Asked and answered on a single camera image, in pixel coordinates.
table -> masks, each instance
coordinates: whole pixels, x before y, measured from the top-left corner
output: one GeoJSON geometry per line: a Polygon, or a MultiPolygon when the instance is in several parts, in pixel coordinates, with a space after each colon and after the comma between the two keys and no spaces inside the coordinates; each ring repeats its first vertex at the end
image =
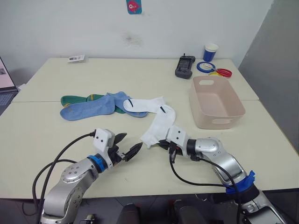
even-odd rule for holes
{"type": "MultiPolygon", "coordinates": [[[[196,64],[193,76],[202,76],[196,64]]],[[[230,59],[218,59],[217,68],[233,72],[228,79],[241,100],[258,100],[257,95],[230,59]]],[[[132,98],[150,99],[164,96],[176,100],[189,91],[191,79],[174,75],[178,60],[167,59],[95,59],[68,64],[66,58],[51,58],[31,78],[14,102],[60,101],[64,95],[88,96],[124,91],[132,98]]]]}
{"type": "MultiPolygon", "coordinates": [[[[214,136],[249,173],[256,172],[256,186],[262,190],[299,187],[299,157],[258,100],[242,101],[246,114],[229,130],[198,129],[188,106],[187,93],[169,105],[177,112],[175,124],[192,138],[214,136]]],[[[78,121],[63,120],[59,102],[12,103],[0,116],[0,198],[31,198],[31,184],[38,171],[76,137],[97,127],[115,133],[127,132],[119,143],[127,151],[150,126],[154,114],[138,119],[114,113],[78,121]]],[[[95,154],[93,139],[85,138],[63,155],[79,161],[95,154]]],[[[67,164],[58,164],[48,190],[59,180],[67,164]]],[[[210,165],[177,156],[175,168],[185,179],[194,182],[220,183],[210,165]]],[[[40,195],[41,183],[37,185],[40,195]]],[[[198,187],[181,182],[171,172],[166,150],[143,145],[129,163],[122,162],[105,171],[88,189],[85,197],[164,195],[223,192],[219,187],[198,187]]]]}

white sock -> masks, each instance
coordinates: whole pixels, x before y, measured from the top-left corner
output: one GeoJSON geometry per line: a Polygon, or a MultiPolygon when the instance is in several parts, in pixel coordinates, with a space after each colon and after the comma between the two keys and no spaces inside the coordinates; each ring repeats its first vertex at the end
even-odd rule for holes
{"type": "Polygon", "coordinates": [[[163,97],[154,99],[127,99],[123,102],[123,106],[130,112],[151,112],[157,113],[160,110],[160,106],[164,105],[165,101],[163,97]]]}
{"type": "Polygon", "coordinates": [[[159,107],[157,115],[149,129],[140,138],[148,148],[166,138],[168,129],[173,125],[176,119],[176,113],[170,106],[162,105],[161,107],[165,112],[159,107]]]}

blue paper cup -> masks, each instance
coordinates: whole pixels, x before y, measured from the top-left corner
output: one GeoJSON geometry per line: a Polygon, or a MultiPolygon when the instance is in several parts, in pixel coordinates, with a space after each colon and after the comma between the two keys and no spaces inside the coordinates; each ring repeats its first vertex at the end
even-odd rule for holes
{"type": "Polygon", "coordinates": [[[210,62],[211,60],[213,60],[214,55],[218,48],[219,48],[218,45],[214,43],[205,45],[204,61],[210,62]]]}

black remote controller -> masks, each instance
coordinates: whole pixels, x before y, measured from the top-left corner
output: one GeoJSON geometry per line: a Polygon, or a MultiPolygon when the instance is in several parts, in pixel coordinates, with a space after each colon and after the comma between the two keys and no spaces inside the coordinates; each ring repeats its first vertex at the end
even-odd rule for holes
{"type": "Polygon", "coordinates": [[[195,62],[194,56],[181,56],[176,68],[176,76],[189,79],[192,76],[191,66],[195,62]]]}

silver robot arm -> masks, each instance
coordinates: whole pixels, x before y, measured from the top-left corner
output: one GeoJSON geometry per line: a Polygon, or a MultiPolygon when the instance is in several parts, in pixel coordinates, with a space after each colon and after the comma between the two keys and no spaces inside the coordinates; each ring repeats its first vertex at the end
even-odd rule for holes
{"type": "MultiPolygon", "coordinates": [[[[187,133],[177,126],[172,126],[167,133],[166,140],[160,141],[160,146],[167,148],[167,143],[175,143],[172,155],[173,161],[177,154],[194,161],[206,159],[224,168],[237,184],[248,176],[239,162],[223,148],[221,141],[214,137],[206,139],[190,139],[187,133]]],[[[226,187],[232,185],[229,177],[218,167],[213,166],[216,175],[226,187]]],[[[245,190],[240,191],[242,213],[245,224],[286,224],[286,221],[270,203],[265,194],[252,183],[245,190]]]]}
{"type": "Polygon", "coordinates": [[[116,144],[126,133],[115,134],[107,129],[97,129],[93,144],[97,154],[70,165],[45,198],[42,224],[73,223],[85,191],[105,169],[111,169],[122,160],[129,161],[140,150],[142,143],[134,145],[126,154],[120,153],[116,144]]]}

